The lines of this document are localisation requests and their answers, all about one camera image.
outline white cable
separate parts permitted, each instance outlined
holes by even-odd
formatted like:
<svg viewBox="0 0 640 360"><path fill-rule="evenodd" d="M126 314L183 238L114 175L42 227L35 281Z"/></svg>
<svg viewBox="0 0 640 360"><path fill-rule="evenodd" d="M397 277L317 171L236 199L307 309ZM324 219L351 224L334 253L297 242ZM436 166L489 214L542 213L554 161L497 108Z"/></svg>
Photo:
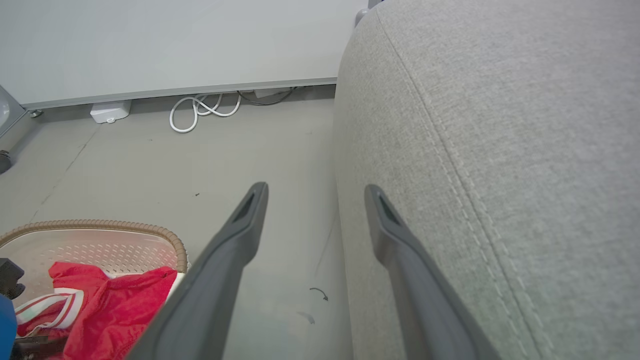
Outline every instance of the white cable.
<svg viewBox="0 0 640 360"><path fill-rule="evenodd" d="M231 116L233 114L236 113L236 111L238 110L238 108L240 107L240 100L242 99L239 95L238 95L238 101L236 102L236 107L230 112L230 113L219 113L216 111L216 109L218 108L218 106L220 106L220 101L222 100L222 94L219 94L218 96L218 102L216 102L216 105L213 108L208 107L203 101L204 99L207 98L207 96L209 96L211 94L198 94L195 97L192 96L187 96L187 97L183 97L180 99L180 101L176 102L175 105L173 105L173 109L171 109L171 113L169 114L169 125L171 125L171 128L173 130L176 130L179 133L188 133L191 130L193 130L196 125L198 124L198 116L207 116L209 114L215 114L219 117L228 117ZM187 101L187 100L191 100L191 106L193 107L193 124L191 126L189 126L187 129L178 129L177 127L175 127L175 125L173 124L173 113L175 113L175 109L178 108L178 105L182 104L183 101ZM205 109L207 109L207 111L201 113L199 112L198 109L200 109L200 107L203 107Z"/></svg>

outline white electrical box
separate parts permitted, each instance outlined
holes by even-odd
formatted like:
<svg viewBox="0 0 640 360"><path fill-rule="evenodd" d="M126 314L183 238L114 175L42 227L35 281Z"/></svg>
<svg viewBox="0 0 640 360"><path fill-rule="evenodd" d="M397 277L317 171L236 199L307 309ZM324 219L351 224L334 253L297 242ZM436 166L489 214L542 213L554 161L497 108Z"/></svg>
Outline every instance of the white electrical box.
<svg viewBox="0 0 640 360"><path fill-rule="evenodd" d="M91 116L98 124L102 124L103 122L110 124L118 119L129 116L130 109L131 100L100 102L93 104Z"/></svg>

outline laundry basket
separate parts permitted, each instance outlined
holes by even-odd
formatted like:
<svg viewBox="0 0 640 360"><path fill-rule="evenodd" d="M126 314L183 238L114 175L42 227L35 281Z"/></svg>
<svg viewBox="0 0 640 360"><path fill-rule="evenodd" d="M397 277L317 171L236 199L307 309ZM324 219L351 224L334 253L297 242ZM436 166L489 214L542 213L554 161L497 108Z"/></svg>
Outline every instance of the laundry basket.
<svg viewBox="0 0 640 360"><path fill-rule="evenodd" d="M13 306L53 292L55 261L95 265L110 275L142 274L169 266L185 273L184 245L164 227L109 220L60 220L18 227L0 237L0 258L24 270L26 289Z"/></svg>

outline gray fabric upholstery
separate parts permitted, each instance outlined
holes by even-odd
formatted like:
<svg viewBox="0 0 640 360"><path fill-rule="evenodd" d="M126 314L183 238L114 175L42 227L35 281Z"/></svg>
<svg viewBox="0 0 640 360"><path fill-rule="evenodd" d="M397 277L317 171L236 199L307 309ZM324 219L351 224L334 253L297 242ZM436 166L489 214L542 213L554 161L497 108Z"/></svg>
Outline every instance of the gray fabric upholstery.
<svg viewBox="0 0 640 360"><path fill-rule="evenodd" d="M380 185L503 359L640 359L640 3L388 0L338 76L354 353L399 359Z"/></svg>

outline concrete floor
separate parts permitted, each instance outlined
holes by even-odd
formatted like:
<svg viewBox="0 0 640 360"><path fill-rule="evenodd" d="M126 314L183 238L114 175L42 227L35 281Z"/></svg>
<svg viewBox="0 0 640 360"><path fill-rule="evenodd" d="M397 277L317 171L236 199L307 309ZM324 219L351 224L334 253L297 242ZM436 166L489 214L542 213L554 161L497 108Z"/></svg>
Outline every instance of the concrete floor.
<svg viewBox="0 0 640 360"><path fill-rule="evenodd" d="M0 233L44 220L143 222L175 232L193 262L249 186L266 181L266 223L240 283L225 359L351 359L334 90L303 88L273 106L244 102L231 117L200 117L187 134L168 123L179 97L134 101L114 124L96 124L90 106L23 119L28 135L11 145L16 164L0 175ZM221 110L233 104L227 95ZM188 127L191 104L180 109L177 126Z"/></svg>

